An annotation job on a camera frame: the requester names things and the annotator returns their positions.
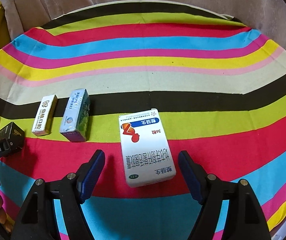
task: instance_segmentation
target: magenta stripe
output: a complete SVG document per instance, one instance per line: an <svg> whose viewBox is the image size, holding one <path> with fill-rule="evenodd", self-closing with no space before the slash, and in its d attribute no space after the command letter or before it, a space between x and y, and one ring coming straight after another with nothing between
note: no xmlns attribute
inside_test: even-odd
<svg viewBox="0 0 286 240"><path fill-rule="evenodd" d="M262 209L266 220L269 220L272 215L280 208L286 201L286 183L279 189L272 199L262 205ZM223 230L214 234L213 240L220 240L222 238Z"/></svg>
<svg viewBox="0 0 286 240"><path fill-rule="evenodd" d="M67 235L65 235L61 232L60 232L60 236L61 236L61 240L70 240L70 238Z"/></svg>
<svg viewBox="0 0 286 240"><path fill-rule="evenodd" d="M13 220L16 220L16 216L18 215L20 208L1 190L0 190L0 196L3 199L4 210Z"/></svg>
<svg viewBox="0 0 286 240"><path fill-rule="evenodd" d="M247 47L241 49L226 50L197 50L197 49L134 49L97 53L86 56L67 58L67 59L46 59L28 55L17 50L11 43L6 45L3 50L21 63L40 69L53 69L76 65L85 62L98 60L125 58L125 57L189 57L189 58L233 58L243 57L258 50L267 42L268 38L261 34L256 40L252 41Z"/></svg>
<svg viewBox="0 0 286 240"><path fill-rule="evenodd" d="M267 64L272 63L282 52L284 49L282 47L278 47L273 54L271 54L266 59L257 62L253 65L243 68L235 68L235 69L202 69L202 68L193 68L193 67L172 67L172 66L130 66L130 67L115 67L115 68L107 68L107 69L96 69L96 70L88 70L84 72L72 73L68 75L63 75L51 79L40 80L40 81L31 81L24 79L21 76L16 75L10 70L4 68L0 65L0 74L6 76L8 79L12 80L15 83L18 83L25 87L38 87L44 86L48 84L52 84L54 82L60 82L85 76L93 76L93 75L102 75L102 74L112 74L112 73L123 73L123 72L142 72L142 71L165 71L165 72L183 72L183 73L195 73L195 74L208 74L208 75L241 75L245 74L262 67L265 67Z"/></svg>

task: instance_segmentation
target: blue gripper pad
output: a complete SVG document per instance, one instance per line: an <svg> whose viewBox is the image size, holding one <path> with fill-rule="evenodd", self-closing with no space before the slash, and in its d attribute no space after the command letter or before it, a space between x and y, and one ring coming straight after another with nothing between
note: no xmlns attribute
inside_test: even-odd
<svg viewBox="0 0 286 240"><path fill-rule="evenodd" d="M194 163L187 151L179 153L179 167L192 198L200 205L203 205L209 192L207 189L206 171L201 165Z"/></svg>
<svg viewBox="0 0 286 240"><path fill-rule="evenodd" d="M76 188L79 192L80 204L89 199L105 164L105 154L102 150L96 150L88 163L83 163L76 174Z"/></svg>

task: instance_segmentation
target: striped fabric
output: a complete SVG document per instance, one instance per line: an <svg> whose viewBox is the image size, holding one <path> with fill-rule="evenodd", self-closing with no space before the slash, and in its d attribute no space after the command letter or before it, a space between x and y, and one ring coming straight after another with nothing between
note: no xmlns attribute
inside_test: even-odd
<svg viewBox="0 0 286 240"><path fill-rule="evenodd" d="M59 133L71 90L91 97L89 140ZM59 98L52 133L31 127L40 99ZM35 179L76 171L96 149L106 165L82 206L95 239L187 239L200 211L177 167L169 181L129 188L118 116L155 107L177 166L187 150L222 180L247 179L270 229L286 215L286 51L257 30L183 4L93 6L32 28L0 50L0 128L26 131L0 160L0 194L15 219ZM68 239L59 202L59 230ZM224 202L215 240L222 235Z"/></svg>

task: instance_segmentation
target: metal screw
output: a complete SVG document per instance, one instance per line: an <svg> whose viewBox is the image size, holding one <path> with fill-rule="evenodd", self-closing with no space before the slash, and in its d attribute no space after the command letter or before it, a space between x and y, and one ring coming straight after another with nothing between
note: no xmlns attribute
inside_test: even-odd
<svg viewBox="0 0 286 240"><path fill-rule="evenodd" d="M215 176L214 174L209 174L209 175L207 175L207 178L208 178L209 180L216 180L216 176Z"/></svg>
<svg viewBox="0 0 286 240"><path fill-rule="evenodd" d="M248 181L246 179L241 179L240 183L243 185L243 186L247 186L248 185Z"/></svg>
<svg viewBox="0 0 286 240"><path fill-rule="evenodd" d="M75 178L75 173L71 172L66 176L68 179L74 179Z"/></svg>
<svg viewBox="0 0 286 240"><path fill-rule="evenodd" d="M43 179L37 179L35 185L40 186L43 183Z"/></svg>

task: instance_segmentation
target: blue medicine box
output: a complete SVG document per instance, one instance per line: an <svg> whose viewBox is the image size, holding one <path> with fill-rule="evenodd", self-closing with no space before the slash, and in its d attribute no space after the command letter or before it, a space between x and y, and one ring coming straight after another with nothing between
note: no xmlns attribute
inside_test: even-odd
<svg viewBox="0 0 286 240"><path fill-rule="evenodd" d="M71 142L85 142L90 98L86 89L73 90L65 108L60 133Z"/></svg>

